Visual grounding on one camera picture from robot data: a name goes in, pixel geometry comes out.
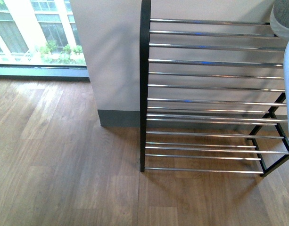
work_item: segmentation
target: skirting board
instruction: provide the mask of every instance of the skirting board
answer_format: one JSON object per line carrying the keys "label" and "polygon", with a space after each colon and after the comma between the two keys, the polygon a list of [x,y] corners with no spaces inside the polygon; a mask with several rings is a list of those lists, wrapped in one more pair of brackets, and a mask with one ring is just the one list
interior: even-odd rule
{"label": "skirting board", "polygon": [[[116,111],[98,110],[100,124],[102,127],[139,127],[139,111]],[[262,118],[262,115],[251,115],[252,118]],[[277,115],[279,119],[286,118],[285,115]],[[148,128],[185,128],[185,129],[228,129],[228,130],[252,130],[254,126],[229,125],[229,124],[207,124],[207,123],[180,123],[180,122],[150,122]],[[281,124],[285,132],[288,131],[287,123]],[[275,130],[274,126],[263,126],[264,130]]]}

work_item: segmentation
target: black rack leg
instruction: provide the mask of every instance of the black rack leg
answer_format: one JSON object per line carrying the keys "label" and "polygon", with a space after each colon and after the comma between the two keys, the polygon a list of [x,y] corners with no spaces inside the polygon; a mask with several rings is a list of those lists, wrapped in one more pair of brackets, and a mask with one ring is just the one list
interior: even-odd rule
{"label": "black rack leg", "polygon": [[145,170],[146,122],[149,82],[150,0],[142,0],[140,16],[140,171]]}
{"label": "black rack leg", "polygon": [[[282,103],[284,102],[286,99],[286,94],[285,93],[281,93],[281,95],[276,99],[275,103]],[[275,115],[275,111],[278,109],[278,107],[276,106],[272,106],[269,108],[268,113],[266,113],[263,118],[273,118],[273,119],[277,119],[276,115]],[[258,131],[262,128],[263,126],[255,126],[253,128],[253,130],[250,132],[250,135],[256,135],[258,133]],[[277,125],[275,126],[277,132],[279,133],[279,135],[281,137],[284,137],[284,139],[282,139],[287,151],[289,152],[289,140],[283,130],[283,128],[281,127],[281,125],[279,123],[277,123]],[[255,147],[255,149],[257,151],[259,151],[259,147],[257,144],[256,139],[250,139],[253,143]],[[266,177],[269,173],[271,173],[272,171],[274,171],[275,169],[277,169],[279,166],[281,166],[283,163],[285,163],[287,160],[289,160],[289,154],[284,155],[283,157],[281,157],[280,159],[278,159],[275,163],[273,163],[270,167],[267,167],[264,160],[263,160],[263,156],[261,154],[257,154],[257,156],[259,158],[261,158],[260,160],[260,164],[261,167],[263,169],[264,174],[261,175],[261,177]]]}
{"label": "black rack leg", "polygon": [[[284,102],[286,99],[286,94],[285,93],[281,93],[280,96],[276,99],[275,103],[282,103]],[[276,110],[278,109],[278,107],[276,106],[272,106],[269,108],[268,113],[266,113],[263,116],[263,119],[266,118],[270,118],[271,117],[271,113],[274,113]],[[250,135],[256,135],[258,133],[258,131],[262,128],[263,126],[255,126],[253,128],[253,130],[250,132]]]}

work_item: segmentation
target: laminate flooring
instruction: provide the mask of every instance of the laminate flooring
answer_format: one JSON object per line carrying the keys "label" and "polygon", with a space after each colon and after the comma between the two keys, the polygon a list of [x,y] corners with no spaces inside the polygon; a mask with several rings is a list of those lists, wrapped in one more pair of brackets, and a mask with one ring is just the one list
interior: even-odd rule
{"label": "laminate flooring", "polygon": [[140,173],[139,134],[101,127],[87,82],[0,80],[0,226],[289,226],[289,161],[265,178]]}

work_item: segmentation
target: metal rod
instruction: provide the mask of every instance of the metal rod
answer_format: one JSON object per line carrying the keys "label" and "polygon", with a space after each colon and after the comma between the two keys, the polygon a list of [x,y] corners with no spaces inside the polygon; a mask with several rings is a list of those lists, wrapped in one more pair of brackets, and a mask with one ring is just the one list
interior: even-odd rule
{"label": "metal rod", "polygon": [[221,170],[221,169],[180,169],[180,168],[161,168],[161,167],[145,167],[146,170],[173,170],[173,171],[192,171],[192,172],[218,172],[218,173],[250,173],[263,174],[262,171],[237,171],[237,170]]}
{"label": "metal rod", "polygon": [[195,112],[222,112],[222,113],[268,113],[267,111],[220,110],[220,109],[186,109],[186,108],[172,108],[172,107],[148,107],[148,109],[195,111]]}
{"label": "metal rod", "polygon": [[220,104],[220,105],[265,105],[265,106],[286,107],[285,103],[239,102],[239,101],[222,101],[222,100],[187,100],[187,99],[148,98],[148,101],[195,103],[195,104]]}
{"label": "metal rod", "polygon": [[285,137],[276,136],[257,136],[245,134],[224,134],[224,133],[188,133],[188,132],[167,132],[167,131],[147,131],[147,134],[157,135],[179,135],[179,136],[194,136],[194,137],[235,137],[235,138],[262,138],[262,139],[284,139]]}
{"label": "metal rod", "polygon": [[[252,144],[256,146],[255,149],[256,149],[257,151],[260,151],[256,139],[251,139],[251,141],[252,141]],[[260,154],[260,153],[258,153],[257,156],[258,156],[258,158],[261,159],[261,160],[259,161],[259,163],[261,164],[262,170],[263,170],[263,172],[265,173],[265,171],[266,171],[266,169],[267,169],[267,166],[266,166],[266,163],[264,162],[263,155]]]}
{"label": "metal rod", "polygon": [[276,48],[276,47],[203,46],[203,45],[181,45],[181,44],[159,44],[159,43],[150,43],[149,46],[155,48],[187,48],[187,49],[208,49],[208,50],[227,50],[227,51],[258,51],[258,52],[285,51],[285,48]]}
{"label": "metal rod", "polygon": [[212,157],[212,156],[194,156],[194,155],[171,155],[171,154],[146,154],[151,157],[170,157],[170,158],[190,158],[190,159],[222,159],[222,160],[248,160],[260,161],[260,158],[239,158],[239,157]]}
{"label": "metal rod", "polygon": [[202,146],[202,147],[233,147],[233,148],[255,148],[252,145],[204,145],[204,144],[185,144],[185,143],[164,143],[164,142],[146,142],[149,145],[184,145],[184,146]]}
{"label": "metal rod", "polygon": [[204,120],[228,120],[228,121],[260,121],[260,122],[288,122],[283,119],[252,119],[252,118],[230,118],[219,116],[206,116],[206,115],[184,115],[184,114],[152,114],[148,113],[147,117],[162,117],[162,118],[179,118],[179,119],[204,119]]}
{"label": "metal rod", "polygon": [[[278,103],[283,103],[286,100],[286,94],[281,93],[280,96],[275,100],[275,104],[271,105],[271,107],[268,109],[268,113],[266,113],[263,118],[270,118],[270,113],[274,113],[278,109]],[[259,130],[262,128],[262,126],[255,126],[253,130],[250,132],[250,135],[255,135],[259,132]]]}
{"label": "metal rod", "polygon": [[150,30],[151,34],[169,34],[169,35],[191,35],[207,37],[228,37],[228,38],[257,38],[257,39],[277,39],[275,34],[233,34],[233,33],[212,33],[212,32],[180,32],[180,31],[156,31]]}
{"label": "metal rod", "polygon": [[281,63],[244,63],[244,62],[219,62],[219,61],[196,61],[196,60],[171,60],[171,59],[149,59],[151,64],[172,64],[172,65],[200,65],[200,66],[221,66],[221,67],[258,67],[283,69]]}
{"label": "metal rod", "polygon": [[210,120],[185,120],[185,119],[147,119],[147,121],[175,121],[184,123],[212,123],[212,124],[230,124],[230,125],[261,125],[261,126],[276,126],[276,123],[265,122],[240,122],[240,121],[210,121]]}
{"label": "metal rod", "polygon": [[151,23],[207,24],[207,25],[233,25],[233,26],[270,26],[270,23],[265,23],[265,22],[236,22],[236,21],[159,19],[159,18],[151,18],[150,21]]}
{"label": "metal rod", "polygon": [[193,152],[289,154],[286,151],[232,150],[232,149],[208,149],[208,148],[190,148],[190,147],[157,147],[157,146],[146,146],[145,148],[155,150],[175,150],[175,151],[193,151]]}
{"label": "metal rod", "polygon": [[224,91],[260,91],[260,92],[285,92],[284,89],[257,89],[243,87],[211,87],[211,86],[185,86],[185,85],[157,85],[148,84],[152,88],[172,88],[172,89],[205,89],[205,90],[224,90]]}
{"label": "metal rod", "polygon": [[190,77],[209,77],[209,78],[236,78],[236,79],[277,79],[283,80],[283,77],[255,76],[255,75],[230,75],[230,74],[185,74],[185,73],[165,73],[149,72],[151,75],[169,75],[169,76],[190,76]]}

